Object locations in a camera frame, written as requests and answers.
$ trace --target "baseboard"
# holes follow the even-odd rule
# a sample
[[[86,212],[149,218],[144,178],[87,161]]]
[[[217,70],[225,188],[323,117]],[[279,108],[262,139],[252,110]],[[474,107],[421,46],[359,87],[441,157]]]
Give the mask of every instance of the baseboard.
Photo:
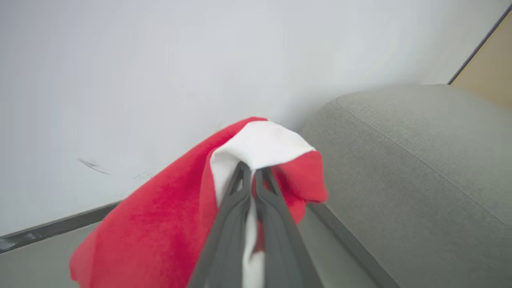
[[[363,247],[357,238],[336,218],[336,216],[323,204],[310,204],[310,208],[320,221],[324,223],[333,234],[347,246],[352,254],[372,274],[383,288],[400,288],[391,276],[380,266],[373,256]]]
[[[0,254],[102,221],[117,203],[0,237]]]

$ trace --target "towel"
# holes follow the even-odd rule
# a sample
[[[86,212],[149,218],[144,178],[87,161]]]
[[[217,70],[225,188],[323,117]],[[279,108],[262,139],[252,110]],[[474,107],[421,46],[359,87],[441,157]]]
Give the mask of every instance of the towel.
[[[323,202],[322,157],[298,134],[248,118],[204,140],[111,211],[76,249],[71,278],[82,288],[184,288],[239,161],[272,167],[293,220],[306,202]],[[264,283],[264,251],[255,249],[254,202],[246,223],[243,287]]]

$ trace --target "white wall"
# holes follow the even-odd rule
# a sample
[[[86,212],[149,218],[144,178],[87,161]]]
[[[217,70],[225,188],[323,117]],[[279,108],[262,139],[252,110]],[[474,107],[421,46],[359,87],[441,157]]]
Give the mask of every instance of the white wall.
[[[122,199],[241,118],[445,83],[509,4],[2,0],[0,235]]]

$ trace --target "red cloth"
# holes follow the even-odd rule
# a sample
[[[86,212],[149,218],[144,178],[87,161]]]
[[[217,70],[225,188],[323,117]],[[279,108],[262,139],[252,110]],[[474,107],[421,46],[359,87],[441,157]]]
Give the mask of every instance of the red cloth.
[[[249,118],[204,140],[110,212],[71,257],[82,288],[183,288],[217,213],[212,152]],[[323,202],[322,157],[312,151],[272,168],[295,222],[306,201]]]

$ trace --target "sofa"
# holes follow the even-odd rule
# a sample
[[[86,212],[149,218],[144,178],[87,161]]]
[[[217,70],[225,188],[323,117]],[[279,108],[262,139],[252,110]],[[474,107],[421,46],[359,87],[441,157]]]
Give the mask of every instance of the sofa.
[[[512,113],[449,85],[340,96],[300,134],[312,209],[384,287],[512,287]]]

